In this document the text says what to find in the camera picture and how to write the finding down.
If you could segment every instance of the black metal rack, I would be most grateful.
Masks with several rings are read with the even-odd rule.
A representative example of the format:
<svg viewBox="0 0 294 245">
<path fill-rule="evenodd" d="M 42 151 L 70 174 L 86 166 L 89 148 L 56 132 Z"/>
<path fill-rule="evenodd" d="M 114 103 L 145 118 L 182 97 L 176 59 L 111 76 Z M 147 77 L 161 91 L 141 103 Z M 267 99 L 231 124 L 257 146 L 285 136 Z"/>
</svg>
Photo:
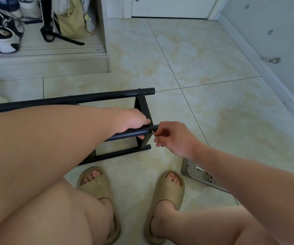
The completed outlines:
<svg viewBox="0 0 294 245">
<path fill-rule="evenodd" d="M 80 103 L 86 103 L 86 102 L 135 97 L 134 108 L 137 108 L 146 116 L 146 118 L 150 119 L 151 120 L 150 124 L 144 125 L 138 129 L 128 129 L 125 132 L 116 133 L 115 135 L 107 139 L 106 141 L 113 141 L 113 140 L 135 136 L 138 146 L 134 148 L 125 149 L 125 150 L 105 153 L 101 155 L 97 155 L 96 150 L 94 150 L 84 161 L 82 161 L 79 164 L 79 165 L 82 165 L 82 164 L 87 164 L 91 162 L 97 162 L 97 161 L 101 161 L 105 159 L 110 159 L 117 156 L 131 154 L 134 152 L 149 150 L 151 146 L 150 144 L 147 144 L 147 143 L 152 136 L 152 131 L 157 131 L 158 125 L 153 124 L 153 120 L 149 112 L 145 95 L 153 95 L 153 94 L 155 94 L 154 88 L 142 88 L 142 89 L 140 88 L 140 89 L 112 91 L 112 92 L 95 93 L 95 94 L 82 94 L 82 95 L 73 95 L 73 96 L 65 96 L 65 97 L 47 98 L 47 99 L 39 99 L 39 100 L 32 100 L 32 101 L 1 103 L 0 113 L 15 110 L 15 109 L 20 109 L 20 108 L 25 108 L 25 107 L 35 107 L 35 106 L 42 106 L 42 105 L 79 105 Z M 140 139 L 137 137 L 139 135 L 144 135 L 145 138 Z"/>
</svg>

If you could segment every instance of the tan slide sandal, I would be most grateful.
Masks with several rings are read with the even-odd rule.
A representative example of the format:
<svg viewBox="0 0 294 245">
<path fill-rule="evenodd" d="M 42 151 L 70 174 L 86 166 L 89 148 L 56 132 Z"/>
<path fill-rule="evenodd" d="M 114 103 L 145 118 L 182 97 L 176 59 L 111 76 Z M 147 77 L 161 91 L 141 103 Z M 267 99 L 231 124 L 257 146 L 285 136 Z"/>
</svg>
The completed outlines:
<svg viewBox="0 0 294 245">
<path fill-rule="evenodd" d="M 169 173 L 173 173 L 176 177 L 178 177 L 181 186 L 165 178 Z M 161 176 L 159 177 L 156 183 L 152 203 L 147 213 L 147 218 L 146 218 L 145 226 L 144 226 L 145 238 L 150 244 L 163 244 L 166 241 L 166 239 L 157 238 L 153 236 L 150 230 L 150 224 L 153 219 L 153 214 L 154 214 L 156 205 L 162 200 L 169 200 L 173 202 L 176 210 L 180 210 L 184 194 L 185 194 L 185 182 L 183 181 L 179 173 L 173 170 L 167 170 L 161 174 Z"/>
<path fill-rule="evenodd" d="M 90 172 L 93 172 L 94 170 L 98 170 L 101 173 L 101 175 L 96 177 L 92 181 L 89 181 L 88 183 L 81 185 L 86 175 Z M 109 182 L 106 172 L 98 166 L 93 166 L 89 169 L 86 169 L 78 179 L 77 189 L 91 195 L 96 199 L 107 198 L 110 200 L 114 212 L 114 232 L 108 236 L 105 244 L 110 245 L 114 243 L 120 236 L 121 222 L 118 210 L 115 205 L 111 184 Z"/>
</svg>

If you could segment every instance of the bag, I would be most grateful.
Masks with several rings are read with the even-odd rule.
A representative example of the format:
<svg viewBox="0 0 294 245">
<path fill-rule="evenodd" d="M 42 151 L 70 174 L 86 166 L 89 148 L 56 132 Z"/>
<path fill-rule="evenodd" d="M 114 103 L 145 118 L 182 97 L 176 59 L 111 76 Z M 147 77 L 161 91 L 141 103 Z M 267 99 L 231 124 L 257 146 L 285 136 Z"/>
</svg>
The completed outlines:
<svg viewBox="0 0 294 245">
<path fill-rule="evenodd" d="M 55 37 L 65 41 L 84 45 L 83 42 L 78 42 L 69 38 L 85 38 L 93 35 L 95 32 L 95 25 L 90 16 L 84 10 L 85 0 L 41 0 L 44 26 L 40 32 L 46 42 L 54 41 Z M 51 26 L 52 6 L 57 14 L 53 12 L 53 20 L 57 32 L 53 32 Z"/>
</svg>

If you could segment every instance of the wrench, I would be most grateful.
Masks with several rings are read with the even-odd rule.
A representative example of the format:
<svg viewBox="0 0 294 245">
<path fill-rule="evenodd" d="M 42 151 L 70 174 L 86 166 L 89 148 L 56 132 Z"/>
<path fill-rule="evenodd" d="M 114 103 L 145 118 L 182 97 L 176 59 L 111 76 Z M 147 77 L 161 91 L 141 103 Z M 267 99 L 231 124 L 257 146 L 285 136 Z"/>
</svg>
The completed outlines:
<svg viewBox="0 0 294 245">
<path fill-rule="evenodd" d="M 203 169 L 199 168 L 199 167 L 198 167 L 196 164 L 195 164 L 195 169 L 199 169 L 199 170 L 201 170 L 201 171 L 205 172 L 205 170 L 203 170 Z"/>
</svg>

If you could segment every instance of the foot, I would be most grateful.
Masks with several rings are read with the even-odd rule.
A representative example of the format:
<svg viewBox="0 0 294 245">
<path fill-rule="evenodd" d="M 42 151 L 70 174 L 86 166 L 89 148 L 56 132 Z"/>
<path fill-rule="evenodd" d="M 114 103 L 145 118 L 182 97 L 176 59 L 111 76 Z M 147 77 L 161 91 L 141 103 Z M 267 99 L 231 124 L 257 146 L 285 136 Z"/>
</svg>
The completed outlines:
<svg viewBox="0 0 294 245">
<path fill-rule="evenodd" d="M 181 186 L 178 177 L 176 177 L 174 173 L 169 173 L 166 178 Z M 150 229 L 155 237 L 162 238 L 162 228 L 166 225 L 165 223 L 168 217 L 170 217 L 174 211 L 177 210 L 175 210 L 175 206 L 172 201 L 163 200 L 156 205 L 153 219 L 150 224 Z"/>
<path fill-rule="evenodd" d="M 94 170 L 91 173 L 88 173 L 86 175 L 86 177 L 83 179 L 81 185 L 84 185 L 86 183 L 88 183 L 89 181 L 92 181 L 93 179 L 95 179 L 96 177 L 100 176 L 101 173 L 98 170 Z M 101 198 L 98 200 L 100 203 L 102 203 L 102 205 L 106 208 L 107 212 L 108 212 L 108 217 L 110 219 L 110 227 L 109 227 L 109 232 L 108 234 L 112 234 L 114 231 L 114 212 L 113 212 L 113 207 L 111 202 L 109 201 L 109 199 L 106 198 Z"/>
</svg>

